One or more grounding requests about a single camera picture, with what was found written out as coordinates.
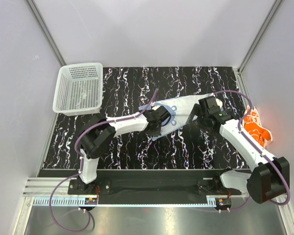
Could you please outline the blue white bear towel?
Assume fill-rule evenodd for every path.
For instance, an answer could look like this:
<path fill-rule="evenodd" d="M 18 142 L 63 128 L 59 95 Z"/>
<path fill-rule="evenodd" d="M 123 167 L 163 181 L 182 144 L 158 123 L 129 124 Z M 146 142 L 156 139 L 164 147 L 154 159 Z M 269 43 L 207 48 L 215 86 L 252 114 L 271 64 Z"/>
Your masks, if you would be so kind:
<path fill-rule="evenodd" d="M 171 120 L 167 125 L 161 127 L 160 133 L 157 134 L 157 136 L 152 137 L 152 140 L 155 141 L 186 125 L 187 119 L 191 113 L 191 110 L 193 109 L 193 106 L 196 103 L 199 104 L 199 100 L 210 96 L 214 96 L 213 93 L 187 95 L 153 102 L 152 105 L 147 108 L 147 110 L 156 110 L 162 105 L 171 114 Z"/>

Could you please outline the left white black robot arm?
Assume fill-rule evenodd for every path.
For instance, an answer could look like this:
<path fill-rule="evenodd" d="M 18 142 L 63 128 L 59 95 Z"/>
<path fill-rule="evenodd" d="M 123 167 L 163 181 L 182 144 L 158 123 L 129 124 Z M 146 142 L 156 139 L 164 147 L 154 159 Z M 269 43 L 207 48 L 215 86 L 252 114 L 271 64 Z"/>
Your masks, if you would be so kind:
<path fill-rule="evenodd" d="M 97 167 L 99 158 L 109 150 L 110 142 L 123 134 L 143 132 L 152 137 L 161 134 L 161 128 L 171 119 L 170 112 L 164 106 L 143 109 L 122 117 L 106 117 L 95 114 L 84 126 L 75 141 L 74 149 L 80 156 L 78 172 L 79 188 L 86 194 L 96 189 Z"/>

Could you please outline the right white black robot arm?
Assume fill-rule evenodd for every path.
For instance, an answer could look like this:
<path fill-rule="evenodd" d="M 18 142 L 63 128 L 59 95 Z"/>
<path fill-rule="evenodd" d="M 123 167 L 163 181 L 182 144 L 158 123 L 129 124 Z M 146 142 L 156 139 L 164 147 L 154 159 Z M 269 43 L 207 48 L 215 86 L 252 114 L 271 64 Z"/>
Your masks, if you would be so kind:
<path fill-rule="evenodd" d="M 247 162 L 251 173 L 224 170 L 213 181 L 213 190 L 224 194 L 230 188 L 247 192 L 258 204 L 273 200 L 282 194 L 290 200 L 290 164 L 277 158 L 262 147 L 230 110 L 222 110 L 214 96 L 200 99 L 194 104 L 187 120 L 205 132 L 219 134 L 232 144 Z"/>

